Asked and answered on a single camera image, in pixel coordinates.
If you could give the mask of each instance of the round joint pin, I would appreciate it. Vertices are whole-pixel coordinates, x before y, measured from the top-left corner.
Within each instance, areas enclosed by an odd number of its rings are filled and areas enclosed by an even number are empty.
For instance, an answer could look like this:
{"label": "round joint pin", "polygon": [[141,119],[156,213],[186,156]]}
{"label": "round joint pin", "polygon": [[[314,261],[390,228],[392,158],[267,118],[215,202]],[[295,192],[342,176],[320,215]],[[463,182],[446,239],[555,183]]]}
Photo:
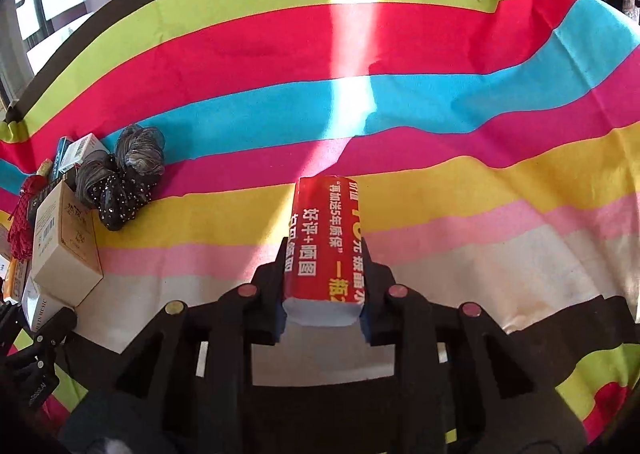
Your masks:
{"label": "round joint pin", "polygon": [[389,295],[396,299],[402,299],[409,294],[409,290],[404,284],[394,284],[388,291]]}
{"label": "round joint pin", "polygon": [[253,297],[258,293],[258,287],[255,284],[247,283],[238,286],[238,295],[240,297]]}
{"label": "round joint pin", "polygon": [[166,303],[164,306],[164,311],[169,315],[178,315],[178,313],[182,313],[184,310],[184,303],[180,300],[172,300],[171,302]]}
{"label": "round joint pin", "polygon": [[482,315],[482,308],[475,302],[465,302],[462,305],[462,313],[467,317],[479,317]]}

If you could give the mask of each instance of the red box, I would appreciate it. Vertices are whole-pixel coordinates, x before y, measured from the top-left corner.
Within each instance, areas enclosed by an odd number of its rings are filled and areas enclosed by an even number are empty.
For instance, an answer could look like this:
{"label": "red box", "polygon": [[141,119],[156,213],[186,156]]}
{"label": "red box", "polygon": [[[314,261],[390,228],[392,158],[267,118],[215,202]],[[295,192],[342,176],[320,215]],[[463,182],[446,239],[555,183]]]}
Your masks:
{"label": "red box", "polygon": [[300,178],[293,198],[284,273],[287,317],[310,326],[348,326],[364,303],[358,184]]}

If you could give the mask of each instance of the barcode label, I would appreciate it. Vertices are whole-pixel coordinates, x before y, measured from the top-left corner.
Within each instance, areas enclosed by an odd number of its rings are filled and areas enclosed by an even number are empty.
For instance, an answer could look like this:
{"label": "barcode label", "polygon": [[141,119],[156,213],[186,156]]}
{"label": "barcode label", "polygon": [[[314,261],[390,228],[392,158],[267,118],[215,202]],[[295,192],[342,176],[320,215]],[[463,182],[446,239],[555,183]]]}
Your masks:
{"label": "barcode label", "polygon": [[49,232],[51,231],[51,229],[53,228],[53,225],[56,223],[56,218],[52,217],[51,221],[49,222],[49,224],[45,227],[44,229],[44,234],[42,236],[42,239],[45,240],[47,239],[47,236],[49,235]]}

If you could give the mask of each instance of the blue stripe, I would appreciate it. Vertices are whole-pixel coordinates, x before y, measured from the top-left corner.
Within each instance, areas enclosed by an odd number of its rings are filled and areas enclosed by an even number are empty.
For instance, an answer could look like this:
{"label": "blue stripe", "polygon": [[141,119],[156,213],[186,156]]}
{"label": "blue stripe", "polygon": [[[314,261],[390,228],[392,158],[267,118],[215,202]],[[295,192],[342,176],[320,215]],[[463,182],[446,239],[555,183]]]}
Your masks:
{"label": "blue stripe", "polygon": [[[501,113],[549,110],[577,100],[638,44],[640,28],[620,12],[599,0],[578,0],[531,59],[488,75],[292,82],[188,104],[140,124],[162,130],[167,163],[400,126],[471,132]],[[119,134],[110,134],[105,145],[113,149]],[[20,185],[4,179],[7,165],[0,163],[2,183],[16,192]]]}

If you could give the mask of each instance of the red knitted item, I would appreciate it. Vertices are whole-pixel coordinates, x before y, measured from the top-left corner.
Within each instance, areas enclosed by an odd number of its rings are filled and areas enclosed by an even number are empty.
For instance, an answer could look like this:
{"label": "red knitted item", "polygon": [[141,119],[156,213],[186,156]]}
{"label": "red knitted item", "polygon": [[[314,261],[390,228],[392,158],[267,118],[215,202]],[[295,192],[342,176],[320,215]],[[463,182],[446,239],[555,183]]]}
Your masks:
{"label": "red knitted item", "polygon": [[27,222],[27,208],[29,201],[44,187],[47,178],[44,176],[29,176],[20,188],[20,199],[9,219],[13,219],[9,229],[7,241],[11,244],[11,254],[18,260],[31,259],[33,255],[33,228]]}

